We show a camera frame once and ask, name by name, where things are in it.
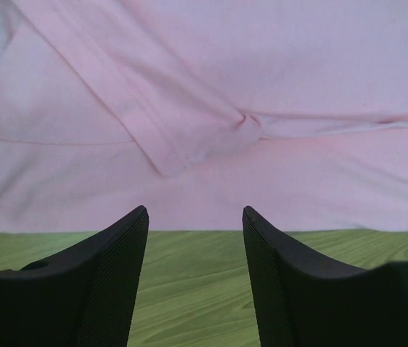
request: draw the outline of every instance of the wood grain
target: wood grain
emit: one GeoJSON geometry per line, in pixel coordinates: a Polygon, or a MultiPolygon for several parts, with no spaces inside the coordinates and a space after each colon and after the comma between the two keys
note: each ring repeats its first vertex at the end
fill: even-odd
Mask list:
{"type": "MultiPolygon", "coordinates": [[[[0,270],[20,269],[93,234],[0,234],[0,270]]],[[[408,233],[291,235],[365,268],[408,260],[408,233]]],[[[240,231],[149,233],[129,346],[259,346],[240,231]]]]}

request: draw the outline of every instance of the pink cloth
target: pink cloth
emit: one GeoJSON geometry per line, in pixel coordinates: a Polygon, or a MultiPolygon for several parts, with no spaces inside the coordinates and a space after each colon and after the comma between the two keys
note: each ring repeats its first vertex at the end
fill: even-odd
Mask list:
{"type": "Polygon", "coordinates": [[[408,0],[0,1],[0,232],[408,231],[408,0]]]}

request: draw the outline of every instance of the black plastic part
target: black plastic part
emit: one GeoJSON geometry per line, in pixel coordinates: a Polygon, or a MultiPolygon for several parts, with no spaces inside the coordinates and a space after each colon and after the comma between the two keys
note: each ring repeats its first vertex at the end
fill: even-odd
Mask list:
{"type": "Polygon", "coordinates": [[[149,218],[111,227],[19,271],[0,271],[0,346],[125,347],[149,218]]]}
{"type": "Polygon", "coordinates": [[[243,235],[261,347],[408,347],[408,262],[338,262],[252,207],[243,235]]]}

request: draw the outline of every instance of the black mesh texture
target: black mesh texture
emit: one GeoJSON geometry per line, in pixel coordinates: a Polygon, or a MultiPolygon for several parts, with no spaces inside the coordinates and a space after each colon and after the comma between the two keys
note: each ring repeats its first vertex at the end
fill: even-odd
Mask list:
{"type": "Polygon", "coordinates": [[[285,289],[273,252],[244,214],[244,242],[261,347],[295,347],[285,289]]]}
{"type": "Polygon", "coordinates": [[[147,214],[143,213],[129,226],[127,233],[113,240],[101,252],[73,346],[126,346],[143,262],[147,223],[147,214]]]}

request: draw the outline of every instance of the wooden floor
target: wooden floor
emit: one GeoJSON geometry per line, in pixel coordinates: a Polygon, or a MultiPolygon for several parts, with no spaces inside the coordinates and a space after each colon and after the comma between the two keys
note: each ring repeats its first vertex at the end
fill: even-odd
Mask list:
{"type": "MultiPolygon", "coordinates": [[[[18,270],[92,234],[0,234],[0,270],[18,270]]],[[[408,260],[408,233],[292,235],[366,268],[408,260]]],[[[129,346],[259,346],[240,231],[149,233],[129,346]]]]}

